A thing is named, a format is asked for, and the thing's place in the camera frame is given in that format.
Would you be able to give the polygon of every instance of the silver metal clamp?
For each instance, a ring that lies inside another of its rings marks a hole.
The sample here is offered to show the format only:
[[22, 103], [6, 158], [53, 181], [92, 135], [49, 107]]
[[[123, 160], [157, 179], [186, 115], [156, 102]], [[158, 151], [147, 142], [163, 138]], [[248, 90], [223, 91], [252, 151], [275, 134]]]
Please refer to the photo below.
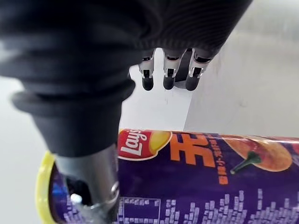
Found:
[[206, 68], [209, 65], [210, 61], [211, 59], [199, 60], [196, 55], [196, 50], [193, 48], [188, 75], [190, 77], [196, 76], [197, 78], [200, 78], [201, 75], [206, 71]]

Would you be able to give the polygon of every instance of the lay's chips canister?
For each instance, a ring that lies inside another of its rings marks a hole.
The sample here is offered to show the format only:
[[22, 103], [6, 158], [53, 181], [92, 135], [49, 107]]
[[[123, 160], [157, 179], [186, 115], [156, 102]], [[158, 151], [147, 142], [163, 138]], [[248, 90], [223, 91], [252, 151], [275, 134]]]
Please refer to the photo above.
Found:
[[[297, 224], [299, 138], [120, 132], [117, 224]], [[54, 159], [40, 169], [44, 223], [85, 223]]]

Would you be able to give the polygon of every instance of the potato chip illustration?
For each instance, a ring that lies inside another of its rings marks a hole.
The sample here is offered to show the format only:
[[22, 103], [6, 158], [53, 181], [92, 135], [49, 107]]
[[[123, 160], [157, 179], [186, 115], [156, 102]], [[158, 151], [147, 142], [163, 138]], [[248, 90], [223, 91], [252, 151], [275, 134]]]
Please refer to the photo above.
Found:
[[249, 164], [271, 172], [286, 170], [292, 164], [291, 154], [276, 141], [246, 135], [221, 135], [221, 137], [245, 159], [231, 170], [232, 174]]
[[170, 141], [172, 132], [121, 130], [118, 140], [119, 158], [131, 161], [149, 160]]

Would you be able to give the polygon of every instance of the white wall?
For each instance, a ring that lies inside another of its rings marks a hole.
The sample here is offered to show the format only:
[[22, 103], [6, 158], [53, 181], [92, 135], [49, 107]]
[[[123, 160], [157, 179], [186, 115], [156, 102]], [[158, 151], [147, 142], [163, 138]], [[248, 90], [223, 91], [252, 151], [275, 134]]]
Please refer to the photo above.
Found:
[[0, 77], [0, 195], [2, 223], [40, 223], [35, 182], [45, 144], [28, 114], [9, 101], [21, 85]]
[[299, 137], [299, 4], [255, 0], [195, 90], [185, 130]]

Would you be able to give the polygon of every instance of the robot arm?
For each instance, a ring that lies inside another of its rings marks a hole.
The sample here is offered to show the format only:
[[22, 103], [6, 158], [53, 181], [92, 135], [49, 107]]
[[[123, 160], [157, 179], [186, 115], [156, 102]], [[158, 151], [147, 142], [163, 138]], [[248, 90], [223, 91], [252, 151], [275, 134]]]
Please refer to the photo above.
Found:
[[186, 81], [194, 90], [251, 0], [3, 0], [0, 39], [15, 55], [0, 74], [21, 81], [14, 105], [29, 112], [65, 179], [71, 200], [93, 223], [117, 212], [116, 142], [122, 101], [140, 64], [152, 88], [153, 52], [164, 49], [164, 86], [193, 48]]

